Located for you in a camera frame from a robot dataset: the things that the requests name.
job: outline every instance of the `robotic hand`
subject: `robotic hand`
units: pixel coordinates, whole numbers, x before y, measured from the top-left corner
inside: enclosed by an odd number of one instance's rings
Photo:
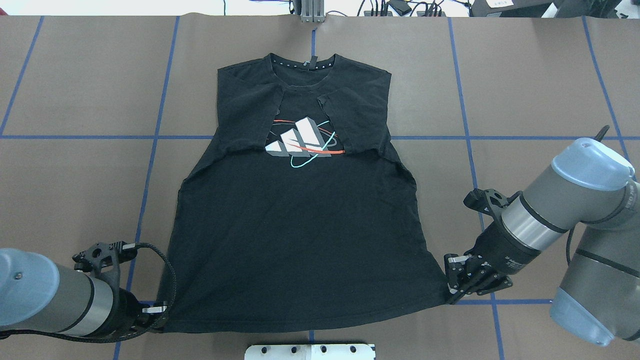
[[[120,288],[120,264],[134,259],[140,248],[152,249],[166,263],[173,279],[168,302],[149,306]],[[76,271],[34,252],[0,249],[0,339],[39,334],[112,343],[162,327],[175,298],[175,273],[155,246],[96,243],[72,259]]]
[[[512,286],[509,275],[583,222],[587,229],[551,317],[600,346],[615,336],[640,345],[639,184],[633,166],[599,142],[607,128],[596,140],[574,141],[523,192],[507,198],[475,189],[467,195],[465,205],[493,222],[464,255],[445,255],[450,304]]]

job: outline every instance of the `white label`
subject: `white label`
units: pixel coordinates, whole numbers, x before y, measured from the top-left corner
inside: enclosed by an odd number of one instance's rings
[[[503,8],[505,6],[513,6],[512,0],[486,0],[490,8]]]

